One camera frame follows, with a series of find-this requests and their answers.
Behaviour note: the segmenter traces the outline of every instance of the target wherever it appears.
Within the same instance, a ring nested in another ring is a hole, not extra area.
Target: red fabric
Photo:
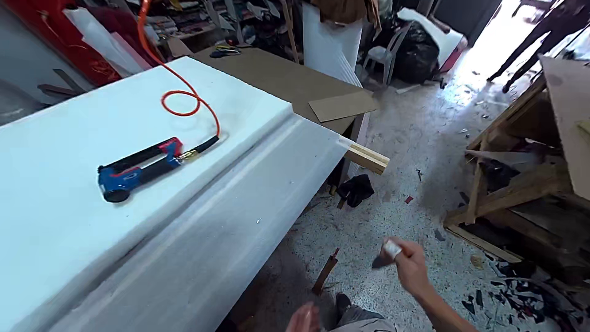
[[[108,32],[118,33],[150,66],[158,65],[139,42],[137,22],[131,14],[109,7],[89,7],[88,11]]]
[[[66,5],[75,5],[73,0],[4,0],[4,3],[96,86],[121,79],[97,51],[82,42],[78,29],[61,12]]]

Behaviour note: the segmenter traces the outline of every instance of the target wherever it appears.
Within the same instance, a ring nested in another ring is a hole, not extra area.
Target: white foam block
[[[164,92],[186,89],[164,68],[0,127],[0,331],[35,309],[33,320],[50,319],[293,113],[291,104],[191,58],[170,66],[216,111],[221,140],[200,158],[135,190],[123,204],[103,200],[99,165],[173,136],[188,149],[215,134],[205,106],[187,118],[162,108]],[[168,105],[186,112],[195,100],[172,96]]]

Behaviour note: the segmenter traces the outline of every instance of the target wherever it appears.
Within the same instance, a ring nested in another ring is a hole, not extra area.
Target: wooden stick
[[[459,226],[451,225],[447,227],[447,231],[451,232],[452,234],[463,238],[467,242],[471,243],[472,245],[485,250],[489,253],[493,253],[494,255],[504,259],[509,263],[518,263],[522,261],[520,258],[508,253],[497,246],[492,245],[491,243],[480,239],[479,237],[469,233],[468,231],[460,228]]]
[[[389,164],[389,158],[360,144],[353,143],[344,157],[379,175],[383,174]]]
[[[484,135],[481,139],[480,151],[487,150],[487,135]],[[473,224],[476,222],[476,211],[477,211],[477,200],[480,195],[487,194],[487,180],[483,175],[483,158],[477,158],[476,162],[476,174],[473,178],[473,187],[471,188],[471,195],[469,196],[469,206],[467,207],[467,216],[465,218],[465,224]]]
[[[285,24],[287,25],[287,32],[289,34],[289,41],[291,42],[291,50],[293,51],[293,61],[299,64],[299,54],[297,53],[297,46],[295,45],[295,36],[293,35],[293,19],[289,14],[289,8],[287,7],[287,1],[281,0],[283,5],[283,15],[285,16]]]
[[[336,259],[338,251],[340,251],[340,248],[336,248],[334,255],[328,258],[328,261],[324,265],[324,268],[320,272],[320,275],[317,277],[315,285],[313,285],[312,292],[317,296],[320,296],[320,294],[322,293],[322,290],[324,289],[324,282],[326,282],[326,278],[328,277],[330,271],[332,271],[334,266],[336,266],[336,263],[338,263],[338,260]]]

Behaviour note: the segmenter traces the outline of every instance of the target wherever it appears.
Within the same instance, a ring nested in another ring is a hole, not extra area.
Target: brown cardboard table top
[[[344,133],[356,116],[320,122],[309,102],[367,92],[259,48],[243,48],[242,54],[238,56],[211,58],[209,55],[214,50],[214,47],[206,48],[191,57],[290,102],[295,113],[339,134]]]

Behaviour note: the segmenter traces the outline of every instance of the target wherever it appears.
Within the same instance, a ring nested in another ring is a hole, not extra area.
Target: black garbage bag
[[[395,57],[394,77],[422,84],[438,71],[438,46],[424,27],[413,22]]]

